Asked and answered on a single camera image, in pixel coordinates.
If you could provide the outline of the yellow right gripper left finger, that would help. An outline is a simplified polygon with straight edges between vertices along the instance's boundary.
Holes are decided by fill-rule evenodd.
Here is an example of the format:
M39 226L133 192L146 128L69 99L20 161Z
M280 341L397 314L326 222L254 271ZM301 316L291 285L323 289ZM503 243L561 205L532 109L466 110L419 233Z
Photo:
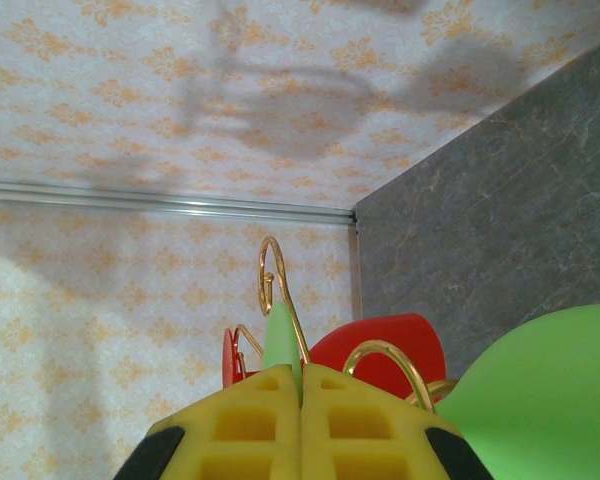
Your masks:
M300 480L291 367L262 370L157 421L113 480Z

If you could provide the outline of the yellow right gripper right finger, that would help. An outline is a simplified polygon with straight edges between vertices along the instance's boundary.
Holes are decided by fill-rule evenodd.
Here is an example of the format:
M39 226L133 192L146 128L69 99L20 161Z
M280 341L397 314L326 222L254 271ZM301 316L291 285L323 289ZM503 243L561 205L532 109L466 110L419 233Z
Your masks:
M441 417L322 365L303 380L301 480L490 480Z

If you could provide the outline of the red plastic wine glass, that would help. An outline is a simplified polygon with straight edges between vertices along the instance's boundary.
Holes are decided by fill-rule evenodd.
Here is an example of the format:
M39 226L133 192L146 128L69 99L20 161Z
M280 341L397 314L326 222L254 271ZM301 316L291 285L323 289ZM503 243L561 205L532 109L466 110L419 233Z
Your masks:
M249 341L255 351L261 346L242 324L224 331L222 386L230 387L252 376L239 350L239 339ZM417 313L376 317L346 323L328 333L310 348L312 361L335 370L344 367L349 354L368 340L386 341L413 361L426 383L446 378L446 362L440 339L432 325ZM405 399L412 392L399 367L381 354L370 354L357 365L354 376L375 387Z

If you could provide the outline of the green plastic wine glass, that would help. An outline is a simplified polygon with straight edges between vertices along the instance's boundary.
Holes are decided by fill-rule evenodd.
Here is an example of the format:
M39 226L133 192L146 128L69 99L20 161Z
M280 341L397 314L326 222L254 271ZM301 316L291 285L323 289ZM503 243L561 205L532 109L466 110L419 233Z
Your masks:
M291 365L300 381L305 360ZM505 334L430 409L457 427L490 480L600 480L600 304Z

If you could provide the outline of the aluminium corner post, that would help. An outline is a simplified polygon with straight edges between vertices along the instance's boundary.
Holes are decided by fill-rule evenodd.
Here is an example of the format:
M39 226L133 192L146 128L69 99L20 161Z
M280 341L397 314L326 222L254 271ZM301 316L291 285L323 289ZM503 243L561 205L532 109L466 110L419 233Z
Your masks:
M0 202L329 225L356 221L346 209L13 182L0 182Z

